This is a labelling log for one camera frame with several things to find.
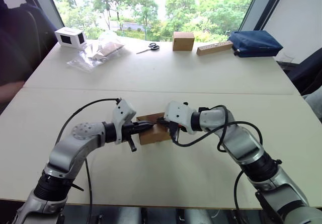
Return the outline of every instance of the blue pouch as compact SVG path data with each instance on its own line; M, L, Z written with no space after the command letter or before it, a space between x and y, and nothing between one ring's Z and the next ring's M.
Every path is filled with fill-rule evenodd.
M276 56L283 48L266 31L233 31L229 39L233 43L234 55L239 57Z

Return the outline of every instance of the small white device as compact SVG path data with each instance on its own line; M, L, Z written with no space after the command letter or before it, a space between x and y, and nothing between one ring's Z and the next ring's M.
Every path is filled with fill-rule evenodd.
M55 35L60 45L76 49L82 49L86 44L86 37L81 29L63 27L55 31Z

